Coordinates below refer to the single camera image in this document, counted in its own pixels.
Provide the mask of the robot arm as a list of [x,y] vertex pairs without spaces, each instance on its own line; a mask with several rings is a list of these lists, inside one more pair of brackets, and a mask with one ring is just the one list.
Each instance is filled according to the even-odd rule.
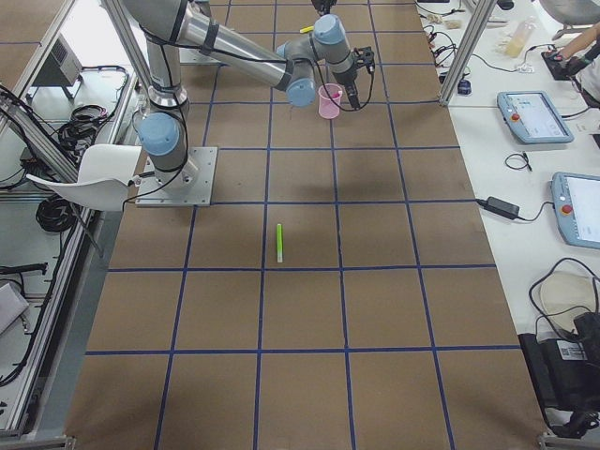
[[202,171],[189,148],[188,94],[181,82],[179,59],[182,49],[211,57],[268,84],[283,92],[294,107],[306,107],[315,100],[315,70],[324,62],[345,90],[352,109],[366,105],[358,96],[355,80],[360,68],[374,71],[372,50],[352,47],[335,14],[323,14],[310,32],[270,51],[221,25],[189,1],[126,1],[123,5],[146,39],[150,112],[137,133],[154,166],[158,192],[189,193]]

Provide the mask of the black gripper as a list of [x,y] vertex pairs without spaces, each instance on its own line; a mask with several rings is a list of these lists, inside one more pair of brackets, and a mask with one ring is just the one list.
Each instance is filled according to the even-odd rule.
[[366,47],[355,47],[351,52],[352,56],[352,67],[355,70],[364,68],[365,70],[375,69],[375,54],[370,46]]
[[311,0],[311,4],[318,14],[330,14],[332,7],[337,4],[337,0]]

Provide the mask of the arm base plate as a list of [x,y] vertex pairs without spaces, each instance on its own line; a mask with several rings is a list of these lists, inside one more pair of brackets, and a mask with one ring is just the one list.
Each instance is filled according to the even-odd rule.
[[144,177],[135,203],[140,207],[209,206],[211,203],[218,149],[215,146],[191,147],[187,164],[169,185],[171,175],[157,172],[150,157],[146,158]]

